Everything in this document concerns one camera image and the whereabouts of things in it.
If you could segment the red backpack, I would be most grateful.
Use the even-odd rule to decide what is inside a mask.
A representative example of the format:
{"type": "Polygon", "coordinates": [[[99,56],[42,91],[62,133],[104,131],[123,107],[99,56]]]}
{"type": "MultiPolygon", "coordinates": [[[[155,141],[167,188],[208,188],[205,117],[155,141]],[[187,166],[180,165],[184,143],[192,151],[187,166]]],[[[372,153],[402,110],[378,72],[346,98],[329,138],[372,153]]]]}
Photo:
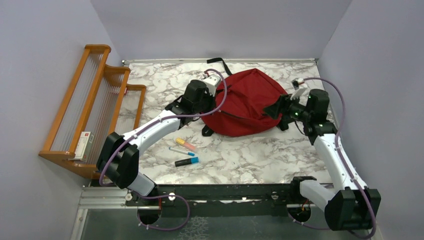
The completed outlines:
{"type": "Polygon", "coordinates": [[[201,118],[204,123],[202,136],[220,134],[241,137],[270,130],[280,123],[281,114],[273,119],[264,112],[264,108],[273,105],[280,95],[287,94],[276,80],[257,68],[231,73],[220,57],[208,59],[206,62],[222,62],[228,77],[225,79],[226,98],[222,83],[215,94],[216,105],[222,101],[224,104],[218,111],[201,118]]]}

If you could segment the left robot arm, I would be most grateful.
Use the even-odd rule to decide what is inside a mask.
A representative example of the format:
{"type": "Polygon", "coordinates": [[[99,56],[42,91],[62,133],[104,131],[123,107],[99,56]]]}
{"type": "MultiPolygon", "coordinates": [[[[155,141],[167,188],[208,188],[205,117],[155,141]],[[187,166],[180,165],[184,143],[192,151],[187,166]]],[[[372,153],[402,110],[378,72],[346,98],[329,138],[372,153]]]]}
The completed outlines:
{"type": "Polygon", "coordinates": [[[157,200],[156,183],[139,171],[140,156],[153,144],[194,119],[215,111],[215,96],[222,79],[213,74],[202,80],[191,80],[184,94],[168,104],[155,118],[135,130],[110,133],[103,144],[96,167],[100,171],[99,184],[108,178],[120,189],[138,193],[144,205],[157,200]]]}

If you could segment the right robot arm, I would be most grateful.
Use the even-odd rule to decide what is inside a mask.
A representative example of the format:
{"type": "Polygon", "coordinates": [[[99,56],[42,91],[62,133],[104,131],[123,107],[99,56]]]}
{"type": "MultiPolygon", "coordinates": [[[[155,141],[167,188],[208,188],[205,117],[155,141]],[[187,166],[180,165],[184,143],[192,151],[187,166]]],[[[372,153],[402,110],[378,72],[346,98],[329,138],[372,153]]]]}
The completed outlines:
{"type": "Polygon", "coordinates": [[[290,117],[303,123],[303,131],[324,161],[334,187],[329,190],[316,180],[301,179],[288,190],[288,196],[296,204],[312,201],[324,212],[333,231],[370,230],[376,223],[381,195],[367,186],[350,162],[336,126],[327,119],[329,103],[325,90],[312,89],[306,105],[300,104],[295,94],[282,94],[263,109],[273,119],[290,117]]]}

